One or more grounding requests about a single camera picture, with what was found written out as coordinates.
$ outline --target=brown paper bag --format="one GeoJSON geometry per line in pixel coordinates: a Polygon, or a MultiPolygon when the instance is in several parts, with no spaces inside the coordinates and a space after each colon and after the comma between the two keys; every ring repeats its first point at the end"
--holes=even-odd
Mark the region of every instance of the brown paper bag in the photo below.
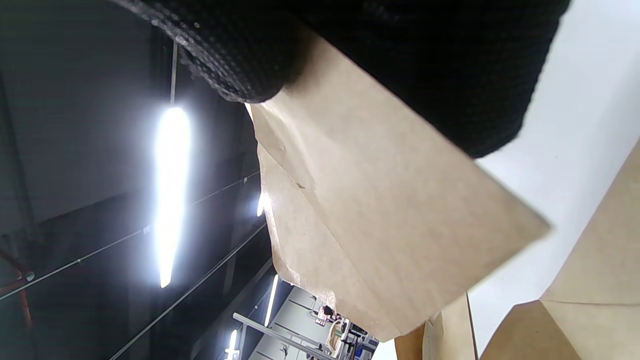
{"type": "Polygon", "coordinates": [[[461,296],[423,326],[395,339],[397,360],[476,360],[468,295],[461,296]]]}
{"type": "Polygon", "coordinates": [[[323,40],[295,84],[250,111],[278,273],[382,341],[548,229],[323,40]]]}
{"type": "Polygon", "coordinates": [[[640,359],[640,144],[549,289],[511,310],[482,359],[640,359]]]}

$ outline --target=white wall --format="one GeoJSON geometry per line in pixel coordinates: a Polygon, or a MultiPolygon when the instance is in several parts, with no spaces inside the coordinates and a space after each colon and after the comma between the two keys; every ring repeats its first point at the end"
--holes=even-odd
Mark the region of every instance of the white wall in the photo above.
{"type": "MultiPolygon", "coordinates": [[[[290,286],[286,282],[281,282],[278,286],[290,286]]],[[[289,300],[293,300],[301,305],[312,307],[318,310],[322,306],[322,302],[318,300],[314,305],[314,301],[311,295],[300,288],[294,288],[291,294],[287,297],[284,305],[280,308],[274,319],[271,321],[271,329],[284,336],[289,336],[289,333],[279,326],[273,325],[273,323],[279,323],[289,329],[302,334],[314,341],[324,344],[327,335],[329,335],[330,324],[326,324],[325,327],[315,323],[315,320],[307,316],[306,309],[293,304],[289,300]]],[[[264,356],[256,353],[262,352],[274,360],[284,360],[284,353],[280,351],[282,343],[278,340],[270,338],[269,336],[263,336],[255,350],[249,357],[249,360],[268,360],[264,356]]],[[[306,354],[300,352],[298,349],[289,347],[289,355],[287,360],[306,360],[306,354]]]]}

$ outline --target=metal rod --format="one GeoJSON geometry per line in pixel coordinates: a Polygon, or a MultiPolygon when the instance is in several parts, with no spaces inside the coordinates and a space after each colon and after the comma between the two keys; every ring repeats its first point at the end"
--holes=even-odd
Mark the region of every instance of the metal rod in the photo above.
{"type": "Polygon", "coordinates": [[[259,173],[260,173],[260,170],[258,170],[258,171],[256,171],[256,172],[254,172],[253,174],[250,174],[250,175],[248,175],[248,176],[245,176],[245,177],[243,177],[242,179],[240,179],[240,180],[238,180],[238,181],[236,181],[236,182],[234,182],[234,183],[231,183],[231,184],[229,184],[229,185],[226,185],[224,188],[222,188],[222,189],[218,190],[217,192],[212,192],[212,193],[210,193],[209,195],[207,195],[207,196],[203,197],[202,199],[200,199],[200,200],[198,200],[198,201],[194,202],[192,205],[199,204],[199,203],[203,202],[204,200],[207,200],[208,198],[210,198],[210,197],[212,197],[212,196],[214,196],[214,195],[216,195],[216,194],[218,194],[218,193],[220,193],[220,192],[223,192],[223,191],[225,191],[226,189],[228,189],[228,188],[230,188],[230,187],[232,187],[232,186],[235,186],[235,185],[237,185],[237,184],[239,184],[239,183],[246,183],[247,179],[249,179],[250,177],[253,177],[253,176],[255,176],[255,175],[259,174],[259,173]]]}
{"type": "Polygon", "coordinates": [[[133,236],[136,236],[137,234],[140,234],[140,233],[142,233],[142,230],[138,230],[135,233],[131,233],[131,234],[129,234],[129,235],[127,235],[127,236],[125,236],[125,237],[113,242],[113,243],[110,243],[109,245],[103,246],[103,247],[99,248],[98,250],[79,258],[78,260],[74,260],[73,262],[71,262],[69,264],[66,264],[65,266],[63,266],[63,267],[61,267],[59,269],[53,270],[52,272],[48,273],[47,275],[44,275],[43,277],[38,277],[35,280],[30,281],[27,284],[22,285],[21,287],[11,291],[10,293],[7,293],[6,295],[1,296],[0,297],[0,301],[10,297],[11,295],[13,295],[15,293],[18,293],[20,290],[26,289],[26,288],[28,288],[28,287],[30,287],[32,285],[35,285],[35,284],[39,283],[40,281],[43,281],[44,279],[46,279],[48,277],[56,275],[57,273],[61,272],[62,270],[70,268],[71,266],[74,266],[75,264],[80,264],[82,261],[87,260],[88,258],[90,258],[90,257],[92,257],[92,256],[94,256],[94,255],[96,255],[96,254],[98,254],[98,253],[100,253],[100,252],[102,252],[102,251],[114,246],[114,245],[117,245],[117,244],[125,241],[126,239],[132,238],[133,236]]]}
{"type": "Polygon", "coordinates": [[[178,73],[178,42],[173,41],[173,53],[171,58],[171,105],[175,103],[175,82],[177,80],[178,73]]]}
{"type": "Polygon", "coordinates": [[[264,229],[265,226],[267,226],[267,223],[262,224],[256,231],[254,231],[251,235],[249,235],[249,237],[247,237],[245,241],[238,244],[238,246],[236,246],[222,260],[220,260],[220,262],[218,262],[216,266],[212,267],[203,277],[200,278],[200,280],[198,280],[198,282],[196,282],[189,290],[187,290],[187,292],[185,292],[183,296],[181,296],[178,300],[176,300],[169,308],[167,308],[167,310],[164,310],[160,314],[160,316],[158,316],[154,321],[152,321],[149,325],[147,325],[144,329],[142,329],[142,331],[140,331],[138,335],[135,335],[131,340],[129,340],[129,342],[126,345],[124,345],[114,356],[111,356],[109,360],[115,360],[118,357],[120,357],[120,355],[122,355],[125,351],[127,351],[127,349],[131,347],[131,345],[133,345],[133,343],[135,343],[138,339],[140,339],[147,331],[149,331],[149,329],[151,329],[155,324],[157,324],[158,321],[162,320],[162,318],[164,318],[171,310],[173,310],[178,304],[180,304],[187,296],[193,293],[194,290],[196,290],[200,285],[202,285],[203,282],[205,282],[208,278],[210,278],[214,272],[216,272],[222,265],[224,265],[227,261],[229,261],[230,258],[232,258],[238,251],[240,251],[240,249],[242,249],[257,233],[259,233],[260,230],[264,229]]]}
{"type": "Polygon", "coordinates": [[[246,324],[242,324],[242,332],[240,333],[240,345],[238,346],[238,360],[242,360],[242,349],[244,348],[244,337],[246,335],[246,324]]]}
{"type": "Polygon", "coordinates": [[[261,333],[267,335],[267,336],[271,336],[272,338],[282,341],[283,343],[292,346],[294,348],[297,348],[298,350],[305,352],[311,356],[314,356],[318,359],[322,359],[322,360],[335,360],[334,358],[332,358],[331,356],[325,354],[324,352],[319,351],[316,348],[312,348],[312,347],[308,347],[306,345],[302,345],[299,344],[295,341],[293,341],[292,339],[288,339],[285,338],[284,336],[280,335],[279,333],[268,329],[267,327],[264,327],[262,325],[260,325],[257,322],[254,322],[253,320],[249,320],[247,318],[245,318],[244,316],[238,314],[238,313],[234,313],[234,319],[238,320],[239,322],[249,325],[250,327],[253,327],[254,329],[260,331],[261,333]]]}
{"type": "MultiPolygon", "coordinates": [[[[192,205],[199,204],[199,203],[201,203],[202,201],[204,201],[204,200],[206,200],[206,199],[208,199],[208,198],[212,197],[213,195],[216,195],[217,193],[220,193],[220,192],[225,191],[226,189],[230,188],[231,186],[234,186],[234,185],[239,184],[239,183],[242,183],[242,182],[246,182],[246,179],[248,179],[249,177],[254,176],[255,174],[258,174],[258,173],[259,173],[259,171],[256,171],[256,172],[254,172],[253,174],[251,174],[251,175],[249,175],[249,176],[245,176],[245,177],[243,177],[242,179],[240,179],[240,180],[238,180],[238,181],[236,181],[236,182],[234,182],[234,183],[232,183],[232,184],[229,184],[229,185],[225,186],[224,188],[222,188],[222,189],[220,189],[220,190],[218,190],[218,191],[216,191],[216,192],[213,192],[213,193],[211,193],[211,194],[209,194],[209,195],[207,195],[207,196],[203,197],[202,199],[200,199],[200,200],[198,200],[198,201],[196,201],[196,202],[192,203],[192,205]]],[[[66,269],[70,268],[71,266],[74,266],[74,265],[76,265],[76,264],[80,264],[80,262],[82,262],[82,261],[84,261],[84,260],[87,260],[88,258],[90,258],[90,257],[92,257],[92,256],[94,256],[94,255],[96,255],[96,254],[99,254],[100,252],[102,252],[102,251],[104,251],[104,250],[106,250],[106,249],[108,249],[108,248],[110,248],[110,247],[112,247],[112,246],[114,246],[114,245],[117,245],[117,244],[119,244],[119,243],[121,243],[121,242],[123,242],[123,241],[125,241],[125,240],[127,240],[127,239],[129,239],[129,238],[132,238],[133,236],[136,236],[137,234],[142,233],[142,232],[144,231],[144,229],[146,229],[146,228],[147,228],[147,227],[145,226],[145,227],[144,227],[143,229],[141,229],[141,230],[135,231],[135,232],[133,232],[133,233],[131,233],[131,234],[129,234],[129,235],[127,235],[127,236],[123,237],[123,238],[120,238],[120,239],[119,239],[119,240],[117,240],[117,241],[114,241],[113,243],[110,243],[109,245],[103,246],[103,247],[99,248],[98,250],[96,250],[96,251],[94,251],[94,252],[92,252],[92,253],[90,253],[90,254],[88,254],[88,255],[85,255],[85,256],[83,256],[83,257],[79,258],[78,260],[74,260],[73,262],[71,262],[71,263],[69,263],[69,264],[66,264],[65,266],[63,266],[63,267],[61,267],[61,268],[59,268],[59,269],[53,270],[52,272],[48,273],[47,275],[44,275],[44,276],[39,277],[39,278],[36,278],[36,279],[35,279],[35,280],[33,280],[33,281],[29,281],[27,284],[25,284],[25,285],[23,285],[23,286],[21,286],[21,287],[19,287],[19,288],[15,289],[15,290],[13,290],[13,291],[11,291],[11,292],[7,293],[6,295],[2,295],[2,296],[0,296],[0,301],[2,301],[2,300],[4,300],[4,299],[6,299],[6,298],[8,298],[8,297],[12,296],[13,294],[18,293],[20,290],[26,289],[26,288],[28,288],[28,287],[30,287],[30,286],[32,286],[32,285],[35,285],[35,284],[39,283],[40,281],[43,281],[44,279],[46,279],[46,278],[48,278],[48,277],[51,277],[51,276],[53,276],[53,275],[56,275],[57,273],[61,272],[62,270],[66,270],[66,269]]]]}

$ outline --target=paper bag fold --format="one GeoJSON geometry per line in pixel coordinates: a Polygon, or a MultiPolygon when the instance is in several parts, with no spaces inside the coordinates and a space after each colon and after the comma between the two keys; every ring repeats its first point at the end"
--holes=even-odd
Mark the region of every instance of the paper bag fold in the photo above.
{"type": "Polygon", "coordinates": [[[278,273],[381,341],[410,332],[547,224],[316,39],[295,84],[251,105],[278,273]]]}

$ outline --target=ceiling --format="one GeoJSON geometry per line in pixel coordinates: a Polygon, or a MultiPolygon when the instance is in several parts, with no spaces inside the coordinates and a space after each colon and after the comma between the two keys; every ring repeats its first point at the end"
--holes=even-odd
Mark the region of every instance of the ceiling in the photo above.
{"type": "MultiPolygon", "coordinates": [[[[242,244],[121,359],[217,358],[234,311],[264,317],[275,271],[255,216],[251,119],[181,65],[188,199],[234,185],[188,208],[172,283],[158,286],[152,233],[140,230],[154,210],[152,144],[168,106],[171,46],[107,1],[3,2],[0,249],[38,278],[135,235],[28,288],[31,330],[19,294],[0,301],[0,359],[109,359],[242,244]]],[[[0,260],[0,285],[15,278],[0,260]]]]}

